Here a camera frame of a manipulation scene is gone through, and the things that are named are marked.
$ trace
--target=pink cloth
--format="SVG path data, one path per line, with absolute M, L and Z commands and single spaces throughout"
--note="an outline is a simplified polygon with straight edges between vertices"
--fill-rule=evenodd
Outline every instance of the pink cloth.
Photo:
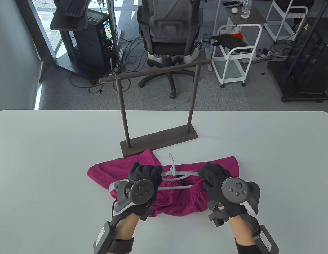
M 160 165 L 160 162 L 151 150 L 146 150 L 142 154 L 130 156 L 128 158 L 115 159 L 92 166 L 87 175 L 100 186 L 108 189 L 110 184 L 117 180 L 128 178 L 131 165 L 139 162 L 141 165 Z M 239 166 L 235 157 L 211 161 L 218 163 L 230 171 L 232 176 L 239 176 Z M 197 172 L 203 168 L 205 162 L 182 164 L 176 166 L 176 171 Z M 164 172 L 170 170 L 171 165 L 163 166 Z M 159 213 L 175 216 L 184 216 L 194 212 L 203 212 L 207 209 L 208 196 L 202 184 L 203 180 L 198 176 L 190 176 L 178 181 L 163 181 L 161 187 L 193 185 L 190 189 L 181 190 L 160 190 L 157 193 L 156 205 L 152 206 L 153 217 Z M 117 198 L 115 191 L 111 196 Z

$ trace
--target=phone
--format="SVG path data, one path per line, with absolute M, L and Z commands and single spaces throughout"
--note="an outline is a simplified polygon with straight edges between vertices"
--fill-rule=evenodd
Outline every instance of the phone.
M 236 7 L 236 6 L 239 6 L 240 3 L 239 3 L 239 1 L 228 1 L 228 2 L 222 2 L 222 5 L 225 8 L 228 8 L 228 7 Z

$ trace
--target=label sticker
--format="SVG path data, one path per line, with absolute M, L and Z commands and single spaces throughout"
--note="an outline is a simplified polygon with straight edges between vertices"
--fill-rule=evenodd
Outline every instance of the label sticker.
M 265 236 L 263 231 L 261 231 L 261 233 L 259 234 L 259 237 L 262 239 L 264 245 L 266 246 L 266 248 L 270 252 L 271 251 L 271 243 L 269 242 L 268 238 Z
M 103 236 L 104 232 L 105 232 L 105 230 L 104 230 L 104 227 L 103 227 L 103 228 L 101 229 L 101 232 L 99 233 L 99 235 L 98 235 L 97 238 L 96 238 L 96 246 L 98 245 L 98 243 L 99 243 L 101 237 Z

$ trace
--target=white table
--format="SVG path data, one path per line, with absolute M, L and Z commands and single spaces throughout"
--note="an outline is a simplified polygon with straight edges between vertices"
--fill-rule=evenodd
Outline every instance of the white table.
M 187 116 L 128 111 L 130 137 Z M 154 152 L 163 165 L 169 152 L 177 164 L 235 156 L 261 188 L 258 219 L 280 253 L 328 253 L 327 113 L 197 111 L 192 123 L 198 139 Z M 0 112 L 0 253 L 92 253 L 113 199 L 86 172 L 121 157 L 124 139 L 119 111 Z M 209 213 L 140 222 L 133 253 L 237 253 L 229 225 Z

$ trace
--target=black glove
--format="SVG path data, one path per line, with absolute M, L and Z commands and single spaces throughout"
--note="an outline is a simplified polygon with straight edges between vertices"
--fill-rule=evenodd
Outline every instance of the black glove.
M 140 165 L 138 162 L 132 165 L 129 180 L 135 182 L 143 179 L 149 180 L 153 184 L 154 191 L 148 202 L 142 205 L 133 205 L 127 210 L 141 217 L 146 213 L 148 207 L 156 202 L 158 187 L 163 181 L 162 172 L 162 166 Z
M 210 200 L 220 202 L 230 218 L 246 212 L 246 208 L 242 205 L 231 203 L 222 193 L 223 182 L 231 177 L 229 171 L 219 164 L 205 163 L 204 167 L 198 171 L 200 178 L 205 179 L 203 186 Z

